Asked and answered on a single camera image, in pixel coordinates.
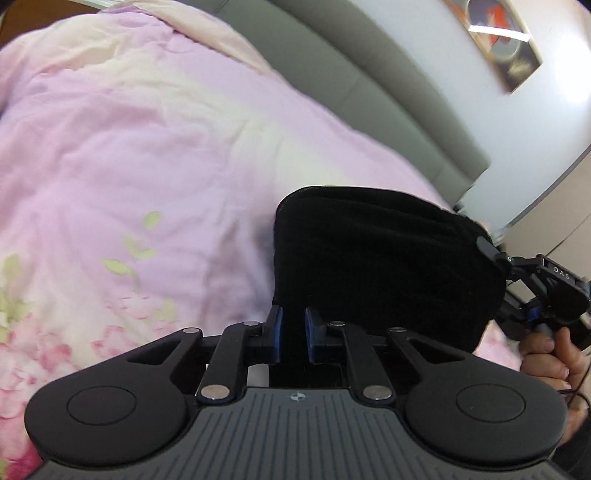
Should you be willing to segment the person right hand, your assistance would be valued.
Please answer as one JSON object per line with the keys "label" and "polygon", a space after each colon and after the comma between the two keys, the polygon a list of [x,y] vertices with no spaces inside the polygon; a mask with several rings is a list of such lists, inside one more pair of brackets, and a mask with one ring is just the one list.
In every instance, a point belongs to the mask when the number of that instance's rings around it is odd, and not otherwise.
{"label": "person right hand", "polygon": [[568,328],[553,338],[531,333],[519,343],[520,371],[557,391],[570,390],[567,427],[560,447],[568,445],[590,419],[590,356],[577,348]]}

